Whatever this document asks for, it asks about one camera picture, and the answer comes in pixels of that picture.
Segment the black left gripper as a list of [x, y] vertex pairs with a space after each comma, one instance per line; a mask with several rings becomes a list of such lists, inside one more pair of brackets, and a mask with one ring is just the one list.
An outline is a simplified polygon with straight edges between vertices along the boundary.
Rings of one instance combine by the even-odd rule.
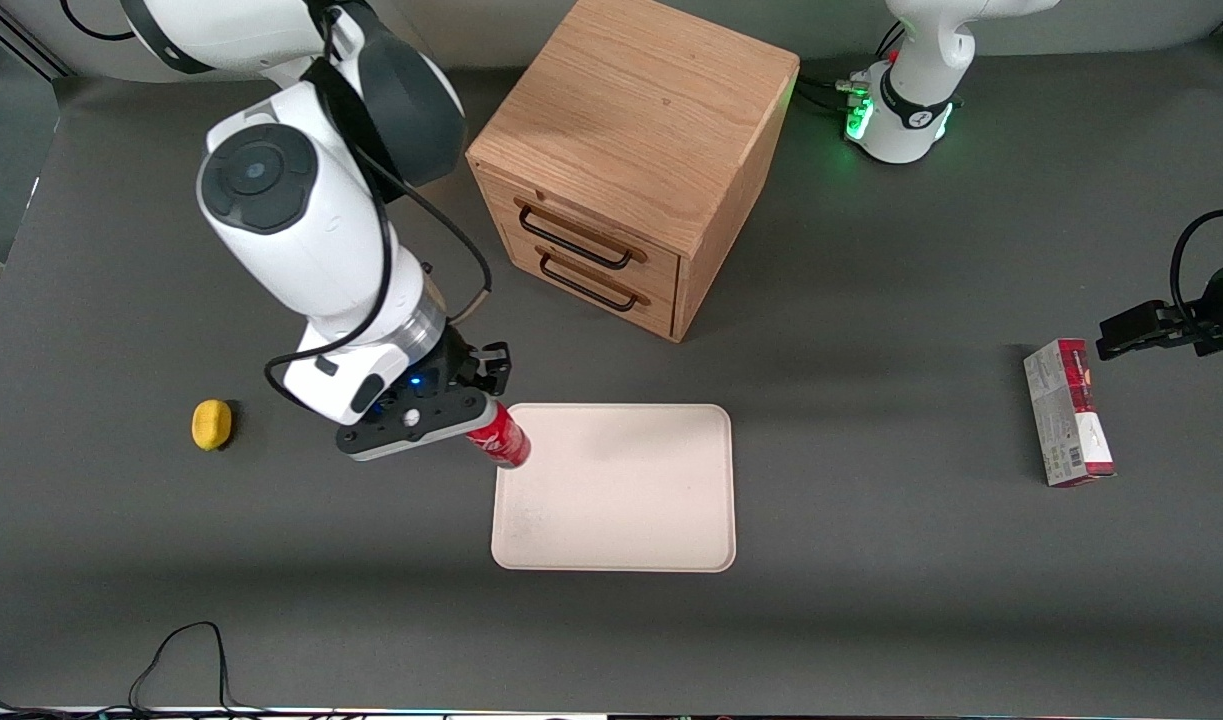
[[1170, 260], [1170, 296], [1179, 319], [1174, 328], [1172, 306], [1148, 299], [1099, 323], [1099, 361], [1146, 348], [1195, 346], [1200, 357], [1223, 352], [1223, 268], [1210, 277], [1199, 299], [1183, 299], [1181, 255]]

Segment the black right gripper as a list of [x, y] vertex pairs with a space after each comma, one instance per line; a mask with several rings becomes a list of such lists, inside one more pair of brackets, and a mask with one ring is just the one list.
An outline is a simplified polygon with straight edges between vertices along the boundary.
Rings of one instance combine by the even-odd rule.
[[456, 328], [445, 328], [433, 350], [434, 392], [459, 392], [475, 389], [490, 396], [501, 396], [509, 388], [511, 354], [508, 343], [483, 347], [486, 374], [479, 374], [475, 347], [464, 340]]

